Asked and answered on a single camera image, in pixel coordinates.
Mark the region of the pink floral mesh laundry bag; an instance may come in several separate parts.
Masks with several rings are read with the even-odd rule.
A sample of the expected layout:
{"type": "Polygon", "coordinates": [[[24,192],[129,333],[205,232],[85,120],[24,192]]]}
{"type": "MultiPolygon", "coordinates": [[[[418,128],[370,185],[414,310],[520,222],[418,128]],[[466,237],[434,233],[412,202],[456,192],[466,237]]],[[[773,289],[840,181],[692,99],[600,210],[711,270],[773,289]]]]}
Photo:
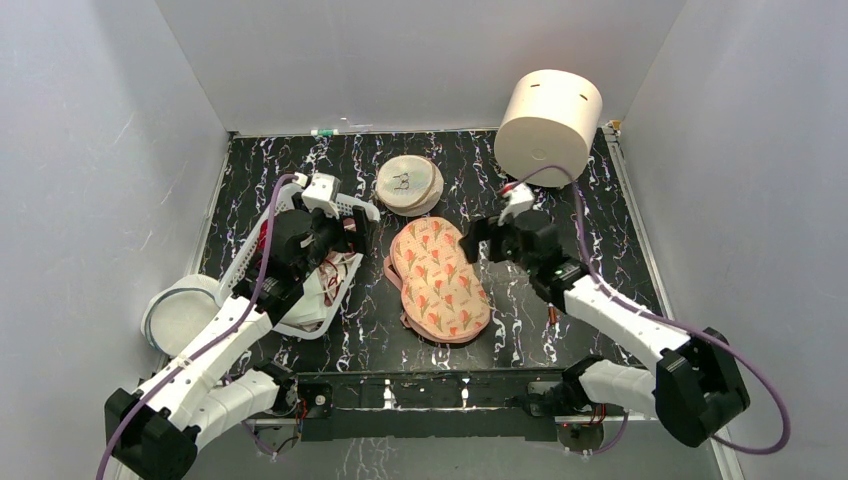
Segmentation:
{"type": "Polygon", "coordinates": [[[441,217],[411,221],[392,240],[383,271],[400,293],[402,325],[434,343],[465,344],[489,324],[486,291],[441,217]]]}

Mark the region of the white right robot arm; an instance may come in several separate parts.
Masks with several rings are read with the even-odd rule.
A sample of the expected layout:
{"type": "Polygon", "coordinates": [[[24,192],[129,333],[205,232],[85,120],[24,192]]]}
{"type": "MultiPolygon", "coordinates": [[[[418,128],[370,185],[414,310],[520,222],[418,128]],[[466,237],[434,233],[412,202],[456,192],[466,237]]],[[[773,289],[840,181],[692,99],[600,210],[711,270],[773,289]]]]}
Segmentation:
{"type": "Polygon", "coordinates": [[[556,387],[577,414],[615,404],[657,418],[680,443],[697,447],[743,413],[750,397],[734,358],[716,346],[722,334],[695,334],[648,319],[634,303],[615,303],[588,267],[566,253],[548,214],[530,210],[475,220],[458,244],[468,262],[489,245],[493,262],[510,261],[527,273],[544,301],[622,346],[639,361],[617,365],[589,356],[569,367],[556,387]]]}

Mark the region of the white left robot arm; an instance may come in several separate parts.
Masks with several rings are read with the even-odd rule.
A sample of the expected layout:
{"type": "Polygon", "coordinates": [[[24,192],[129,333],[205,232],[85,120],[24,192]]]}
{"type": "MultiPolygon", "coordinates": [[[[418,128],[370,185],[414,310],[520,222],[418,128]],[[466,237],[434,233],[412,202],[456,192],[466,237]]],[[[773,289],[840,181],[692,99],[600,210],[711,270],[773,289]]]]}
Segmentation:
{"type": "Polygon", "coordinates": [[[361,260],[380,213],[353,198],[335,205],[336,217],[289,200],[262,214],[214,294],[219,311],[160,372],[107,399],[103,464],[115,459],[142,479],[181,479],[200,450],[232,427],[266,410],[294,411],[292,374],[269,362],[220,382],[304,297],[307,279],[330,254],[361,260]]]}

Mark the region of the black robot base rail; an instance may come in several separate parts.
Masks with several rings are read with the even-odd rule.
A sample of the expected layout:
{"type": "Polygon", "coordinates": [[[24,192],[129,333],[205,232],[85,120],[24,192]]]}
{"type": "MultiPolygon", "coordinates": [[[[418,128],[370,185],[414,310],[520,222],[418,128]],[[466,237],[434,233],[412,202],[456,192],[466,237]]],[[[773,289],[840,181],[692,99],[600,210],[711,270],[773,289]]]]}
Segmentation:
{"type": "Polygon", "coordinates": [[[212,440],[272,412],[301,428],[307,442],[357,437],[515,437],[552,441],[553,421],[602,405],[658,418],[680,443],[696,447],[724,426],[714,381],[651,374],[589,357],[553,368],[477,371],[297,373],[263,362],[233,382],[204,385],[186,374],[148,402],[115,391],[104,407],[114,456],[154,477],[187,469],[212,440]]]}

